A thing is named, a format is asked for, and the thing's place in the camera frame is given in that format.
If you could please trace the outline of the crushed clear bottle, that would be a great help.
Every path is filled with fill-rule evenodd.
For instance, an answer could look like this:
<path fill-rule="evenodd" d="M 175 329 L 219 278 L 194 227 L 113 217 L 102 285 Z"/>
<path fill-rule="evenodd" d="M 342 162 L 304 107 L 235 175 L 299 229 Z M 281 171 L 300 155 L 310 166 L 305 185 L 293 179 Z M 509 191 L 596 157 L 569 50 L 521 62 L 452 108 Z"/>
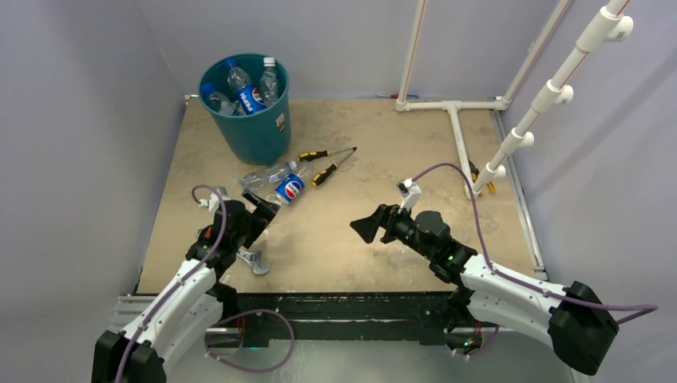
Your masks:
<path fill-rule="evenodd" d="M 259 94 L 267 108 L 274 105 L 279 99 L 277 65 L 273 57 L 265 57 L 263 59 L 263 73 L 259 80 Z"/>

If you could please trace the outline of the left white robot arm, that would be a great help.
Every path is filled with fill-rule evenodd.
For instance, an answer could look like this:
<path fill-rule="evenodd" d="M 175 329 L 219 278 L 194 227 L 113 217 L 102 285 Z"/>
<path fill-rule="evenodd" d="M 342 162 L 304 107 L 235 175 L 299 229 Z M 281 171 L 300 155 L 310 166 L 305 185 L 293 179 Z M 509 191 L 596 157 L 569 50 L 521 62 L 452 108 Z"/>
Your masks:
<path fill-rule="evenodd" d="M 249 248 L 279 211 L 279 205 L 249 191 L 254 205 L 230 199 L 222 187 L 207 186 L 194 198 L 213 214 L 200 230 L 166 287 L 122 330 L 106 330 L 94 346 L 93 382 L 165 382 L 190 345 L 217 324 L 229 326 L 239 307 L 236 290 L 220 282 L 237 254 Z"/>

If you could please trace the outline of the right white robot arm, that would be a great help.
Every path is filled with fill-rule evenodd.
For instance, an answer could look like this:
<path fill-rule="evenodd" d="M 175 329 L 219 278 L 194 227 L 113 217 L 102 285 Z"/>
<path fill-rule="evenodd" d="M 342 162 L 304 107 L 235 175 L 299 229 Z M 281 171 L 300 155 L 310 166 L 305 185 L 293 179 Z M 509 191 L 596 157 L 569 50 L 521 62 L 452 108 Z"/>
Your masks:
<path fill-rule="evenodd" d="M 370 216 L 350 227 L 365 243 L 383 229 L 382 243 L 399 241 L 429 262 L 443 282 L 463 292 L 450 300 L 450 318 L 460 325 L 473 319 L 527 335 L 552 349 L 570 368 L 597 374 L 619 326 L 592 288 L 575 281 L 570 286 L 543 282 L 510 270 L 458 242 L 436 211 L 416 217 L 396 205 L 381 204 Z"/>

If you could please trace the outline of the clear bottle by bin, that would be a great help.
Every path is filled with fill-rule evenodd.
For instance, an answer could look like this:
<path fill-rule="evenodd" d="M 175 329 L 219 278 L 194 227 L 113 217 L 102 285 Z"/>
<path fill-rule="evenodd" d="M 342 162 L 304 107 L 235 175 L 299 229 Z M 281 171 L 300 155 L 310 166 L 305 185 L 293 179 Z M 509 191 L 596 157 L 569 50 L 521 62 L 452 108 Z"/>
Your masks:
<path fill-rule="evenodd" d="M 247 174 L 240 180 L 240 185 L 250 192 L 260 192 L 269 187 L 274 188 L 297 167 L 296 161 L 273 164 Z"/>

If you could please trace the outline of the teal plastic bin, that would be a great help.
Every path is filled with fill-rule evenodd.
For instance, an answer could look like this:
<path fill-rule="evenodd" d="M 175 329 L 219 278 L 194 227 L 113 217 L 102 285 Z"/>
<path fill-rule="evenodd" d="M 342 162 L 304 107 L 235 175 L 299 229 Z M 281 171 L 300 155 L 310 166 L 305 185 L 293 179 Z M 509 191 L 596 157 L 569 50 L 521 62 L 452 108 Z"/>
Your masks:
<path fill-rule="evenodd" d="M 236 98 L 227 83 L 226 59 L 208 68 L 199 83 L 199 99 L 211 113 L 229 148 L 243 162 L 269 165 L 276 162 L 291 144 L 291 118 L 288 100 L 289 79 L 286 68 L 276 63 L 279 99 L 272 106 L 250 115 L 217 112 L 208 101 L 208 85 L 225 95 L 228 101 Z"/>

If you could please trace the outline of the silver adjustable wrench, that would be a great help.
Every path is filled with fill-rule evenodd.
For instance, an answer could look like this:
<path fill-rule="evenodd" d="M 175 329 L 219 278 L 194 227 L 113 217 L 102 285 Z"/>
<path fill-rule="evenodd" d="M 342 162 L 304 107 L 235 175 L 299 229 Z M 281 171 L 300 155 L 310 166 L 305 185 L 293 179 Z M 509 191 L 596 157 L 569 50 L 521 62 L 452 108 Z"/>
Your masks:
<path fill-rule="evenodd" d="M 266 275 L 270 272 L 270 265 L 263 261 L 263 254 L 261 251 L 248 251 L 240 248 L 236 256 L 243 260 L 250 268 L 254 275 Z"/>

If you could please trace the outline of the yellow black pliers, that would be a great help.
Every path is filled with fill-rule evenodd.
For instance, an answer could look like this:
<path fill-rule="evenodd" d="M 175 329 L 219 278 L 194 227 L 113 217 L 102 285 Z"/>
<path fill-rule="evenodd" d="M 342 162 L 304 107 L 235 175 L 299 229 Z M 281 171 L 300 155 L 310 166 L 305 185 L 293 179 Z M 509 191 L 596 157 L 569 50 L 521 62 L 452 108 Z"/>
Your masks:
<path fill-rule="evenodd" d="M 311 180 L 313 187 L 319 187 L 326 183 L 331 175 L 336 172 L 357 151 L 357 147 L 324 149 L 301 152 L 297 158 L 300 162 L 312 163 L 317 172 Z"/>

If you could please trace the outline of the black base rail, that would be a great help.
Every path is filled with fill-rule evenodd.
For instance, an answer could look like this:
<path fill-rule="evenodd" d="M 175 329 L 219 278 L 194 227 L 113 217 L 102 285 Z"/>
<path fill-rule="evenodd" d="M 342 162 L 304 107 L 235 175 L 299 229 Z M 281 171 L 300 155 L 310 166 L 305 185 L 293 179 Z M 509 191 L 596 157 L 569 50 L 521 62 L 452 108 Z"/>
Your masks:
<path fill-rule="evenodd" d="M 271 340 L 384 341 L 445 345 L 461 355 L 483 343 L 482 325 L 449 291 L 240 293 L 208 329 L 218 347 L 266 347 Z"/>

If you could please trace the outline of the white PVC pipe frame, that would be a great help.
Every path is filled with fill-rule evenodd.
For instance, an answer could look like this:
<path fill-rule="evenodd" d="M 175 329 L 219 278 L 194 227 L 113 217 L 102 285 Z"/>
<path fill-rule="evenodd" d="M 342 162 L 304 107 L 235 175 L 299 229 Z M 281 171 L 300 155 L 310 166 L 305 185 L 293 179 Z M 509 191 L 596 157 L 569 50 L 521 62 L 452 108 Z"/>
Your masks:
<path fill-rule="evenodd" d="M 551 13 L 544 28 L 537 39 L 532 43 L 529 52 L 519 68 L 516 76 L 510 83 L 504 95 L 495 97 L 491 101 L 422 101 L 407 100 L 407 91 L 410 87 L 413 73 L 413 63 L 419 40 L 422 34 L 422 23 L 426 12 L 426 1 L 417 2 L 414 22 L 407 49 L 405 67 L 402 73 L 401 84 L 395 97 L 395 110 L 409 112 L 418 110 L 441 110 L 449 114 L 461 170 L 467 177 L 473 175 L 469 166 L 469 156 L 461 132 L 459 112 L 465 109 L 486 109 L 491 111 L 505 111 L 517 95 L 520 86 L 526 80 L 530 69 L 536 64 L 540 52 L 545 47 L 550 36 L 555 31 L 560 20 L 568 9 L 570 1 L 559 1 Z M 623 41 L 630 36 L 634 22 L 624 14 L 629 1 L 611 0 L 602 6 L 577 38 L 572 52 L 565 58 L 552 78 L 548 79 L 531 101 L 528 111 L 520 119 L 500 144 L 497 153 L 484 166 L 480 167 L 480 174 L 471 185 L 465 187 L 466 197 L 471 199 L 480 195 L 481 189 L 493 182 L 496 178 L 505 176 L 503 161 L 508 159 L 518 148 L 527 148 L 533 145 L 534 137 L 531 129 L 539 117 L 543 116 L 553 105 L 567 104 L 572 100 L 573 90 L 568 84 L 584 61 L 602 44 L 612 41 Z"/>

